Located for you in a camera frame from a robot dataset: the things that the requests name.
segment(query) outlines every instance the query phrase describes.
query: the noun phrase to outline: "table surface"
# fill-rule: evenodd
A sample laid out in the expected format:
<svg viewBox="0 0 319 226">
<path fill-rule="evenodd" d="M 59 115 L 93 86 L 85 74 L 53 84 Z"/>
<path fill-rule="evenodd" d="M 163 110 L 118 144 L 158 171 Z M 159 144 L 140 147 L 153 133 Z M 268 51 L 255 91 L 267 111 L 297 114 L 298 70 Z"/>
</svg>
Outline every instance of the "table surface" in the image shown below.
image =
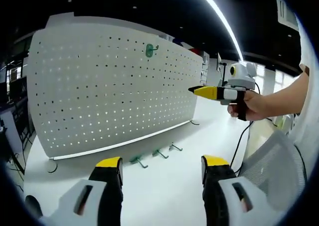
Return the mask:
<svg viewBox="0 0 319 226">
<path fill-rule="evenodd" d="M 38 137 L 31 147 L 24 177 L 24 195 L 35 196 L 43 214 L 51 215 L 59 198 L 80 179 L 88 179 L 100 160 L 123 158 L 123 195 L 121 223 L 130 226 L 206 225 L 202 200 L 201 156 L 219 156 L 231 162 L 240 134 L 249 124 L 231 118 L 219 102 L 197 98 L 194 121 L 170 131 L 129 145 L 95 154 L 55 161 L 56 172 L 49 174 L 49 159 Z M 233 168 L 243 160 L 248 131 L 242 137 Z M 170 143 L 183 151 L 168 150 Z M 161 148 L 168 159 L 153 157 Z M 129 159 L 145 153 L 142 162 L 149 167 L 130 164 Z"/>
</svg>

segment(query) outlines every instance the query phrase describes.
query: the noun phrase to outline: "ceiling light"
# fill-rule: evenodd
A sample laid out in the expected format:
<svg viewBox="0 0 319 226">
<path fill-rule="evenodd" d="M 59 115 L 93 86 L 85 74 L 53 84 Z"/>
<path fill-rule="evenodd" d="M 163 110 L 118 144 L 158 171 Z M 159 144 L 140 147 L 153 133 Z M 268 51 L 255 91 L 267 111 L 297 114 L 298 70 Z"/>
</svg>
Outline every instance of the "ceiling light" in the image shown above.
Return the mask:
<svg viewBox="0 0 319 226">
<path fill-rule="evenodd" d="M 218 17 L 220 18 L 220 20 L 223 22 L 224 26 L 226 27 L 231 39 L 233 40 L 233 43 L 236 47 L 236 50 L 238 52 L 239 58 L 241 61 L 244 61 L 243 59 L 243 55 L 241 54 L 238 42 L 236 40 L 236 37 L 231 29 L 231 27 L 229 26 L 225 16 L 223 15 L 222 11 L 219 9 L 219 7 L 217 6 L 217 4 L 213 1 L 213 0 L 206 0 L 209 5 L 214 9 L 214 11 L 216 12 L 216 14 L 218 15 Z"/>
</svg>

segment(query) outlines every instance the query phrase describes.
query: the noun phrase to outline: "human hand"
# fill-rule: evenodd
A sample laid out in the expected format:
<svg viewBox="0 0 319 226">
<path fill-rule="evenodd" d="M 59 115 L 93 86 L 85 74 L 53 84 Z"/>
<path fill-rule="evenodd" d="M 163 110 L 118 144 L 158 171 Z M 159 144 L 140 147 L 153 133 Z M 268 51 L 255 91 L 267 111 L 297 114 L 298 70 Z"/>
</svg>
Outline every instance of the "human hand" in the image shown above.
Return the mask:
<svg viewBox="0 0 319 226">
<path fill-rule="evenodd" d="M 264 96 L 254 92 L 246 91 L 244 101 L 247 105 L 247 120 L 262 120 L 267 117 L 267 106 Z M 229 105 L 227 110 L 232 117 L 238 117 L 236 104 Z"/>
</svg>

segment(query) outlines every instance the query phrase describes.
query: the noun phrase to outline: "ceiling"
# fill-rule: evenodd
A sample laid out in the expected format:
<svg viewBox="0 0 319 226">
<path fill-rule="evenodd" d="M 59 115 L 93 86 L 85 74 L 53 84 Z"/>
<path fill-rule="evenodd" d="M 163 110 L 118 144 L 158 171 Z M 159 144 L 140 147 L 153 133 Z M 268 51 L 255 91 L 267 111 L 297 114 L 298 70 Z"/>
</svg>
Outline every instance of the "ceiling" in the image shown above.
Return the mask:
<svg viewBox="0 0 319 226">
<path fill-rule="evenodd" d="M 276 0 L 214 0 L 237 38 L 244 59 L 300 73 L 299 33 L 277 20 Z M 1 32 L 0 52 L 19 37 L 44 28 L 50 15 L 105 16 L 136 22 L 174 36 L 204 50 L 211 57 L 238 60 L 221 20 L 205 0 L 16 0 L 21 8 L 2 9 L 7 23 Z"/>
</svg>

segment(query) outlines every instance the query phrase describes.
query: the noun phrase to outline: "pegboard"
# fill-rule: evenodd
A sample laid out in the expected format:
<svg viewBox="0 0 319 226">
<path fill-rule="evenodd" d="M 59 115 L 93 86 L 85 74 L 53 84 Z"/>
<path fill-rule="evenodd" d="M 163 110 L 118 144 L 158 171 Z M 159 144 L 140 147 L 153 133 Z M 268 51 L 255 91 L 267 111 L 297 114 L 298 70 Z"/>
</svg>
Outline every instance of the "pegboard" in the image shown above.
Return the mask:
<svg viewBox="0 0 319 226">
<path fill-rule="evenodd" d="M 159 46 L 151 58 L 147 44 Z M 49 157 L 136 139 L 192 119 L 202 58 L 156 35 L 104 24 L 46 28 L 32 38 L 30 111 Z"/>
</svg>

